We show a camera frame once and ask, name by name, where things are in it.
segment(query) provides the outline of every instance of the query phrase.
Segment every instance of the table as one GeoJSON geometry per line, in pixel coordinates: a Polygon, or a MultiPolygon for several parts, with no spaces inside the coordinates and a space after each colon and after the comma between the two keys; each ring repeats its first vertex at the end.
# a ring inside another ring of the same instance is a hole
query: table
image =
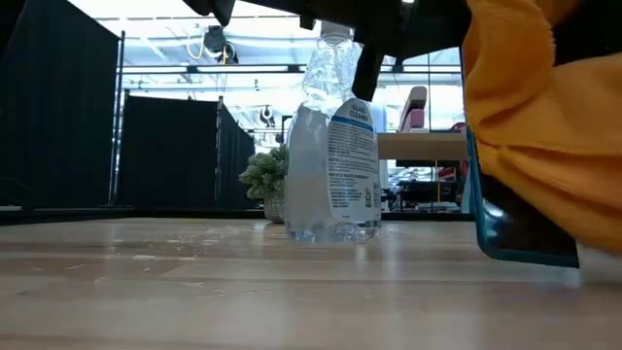
{"type": "Polygon", "coordinates": [[[474,239],[473,223],[328,246],[267,221],[0,227],[0,349],[617,348],[615,290],[474,239]]]}

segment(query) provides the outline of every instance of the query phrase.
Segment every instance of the yellow towel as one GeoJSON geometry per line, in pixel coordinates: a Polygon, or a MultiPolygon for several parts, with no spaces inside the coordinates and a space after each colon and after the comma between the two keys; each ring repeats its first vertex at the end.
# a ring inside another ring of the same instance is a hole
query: yellow towel
{"type": "Polygon", "coordinates": [[[575,0],[467,0],[465,110],[485,173],[622,254],[622,54],[553,67],[575,0]]]}

